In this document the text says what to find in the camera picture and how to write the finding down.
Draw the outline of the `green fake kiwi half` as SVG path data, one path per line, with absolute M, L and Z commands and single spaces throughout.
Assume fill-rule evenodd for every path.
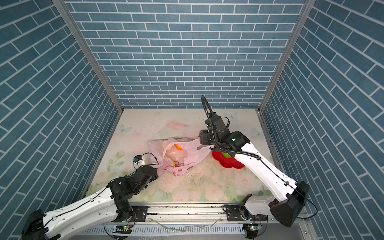
M 222 153 L 222 155 L 224 158 L 227 158 L 227 159 L 232 158 L 232 156 L 230 154 L 227 154 L 227 153 Z

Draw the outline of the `red flower-shaped plate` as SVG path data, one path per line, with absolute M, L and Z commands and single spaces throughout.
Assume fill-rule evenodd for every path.
M 222 152 L 219 152 L 217 148 L 212 150 L 212 156 L 213 158 L 220 163 L 220 165 L 226 169 L 242 169 L 245 167 L 242 163 L 237 161 L 235 158 L 224 158 L 222 155 Z

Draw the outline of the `pink plastic bag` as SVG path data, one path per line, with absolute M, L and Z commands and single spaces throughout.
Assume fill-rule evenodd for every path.
M 149 143 L 151 163 L 159 172 L 169 172 L 181 176 L 203 161 L 211 152 L 212 146 L 203 146 L 199 139 L 188 138 L 152 141 Z

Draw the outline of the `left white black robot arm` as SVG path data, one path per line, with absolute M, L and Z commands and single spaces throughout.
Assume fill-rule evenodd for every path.
M 138 167 L 128 176 L 111 180 L 106 187 L 57 210 L 32 212 L 22 230 L 23 240 L 67 240 L 94 226 L 131 221 L 136 214 L 129 199 L 158 178 L 150 165 Z

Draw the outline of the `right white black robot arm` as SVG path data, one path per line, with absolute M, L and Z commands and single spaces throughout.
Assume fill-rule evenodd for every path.
M 228 124 L 215 113 L 208 114 L 207 130 L 201 130 L 200 141 L 204 146 L 214 146 L 213 151 L 225 153 L 247 167 L 271 191 L 274 199 L 268 206 L 272 216 L 282 225 L 291 227 L 306 202 L 310 186 L 285 175 L 269 162 L 241 132 L 230 132 Z

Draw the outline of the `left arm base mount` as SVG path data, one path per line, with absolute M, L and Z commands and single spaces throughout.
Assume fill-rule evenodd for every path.
M 129 223 L 143 223 L 146 220 L 148 213 L 148 206 L 131 206 L 131 210 L 127 213 L 118 214 L 118 216 L 112 220 L 114 222 L 129 222 Z

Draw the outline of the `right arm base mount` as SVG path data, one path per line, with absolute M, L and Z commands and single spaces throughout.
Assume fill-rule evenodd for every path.
M 252 215 L 245 208 L 238 205 L 223 205 L 222 210 L 225 212 L 228 222 L 266 222 L 267 215 Z

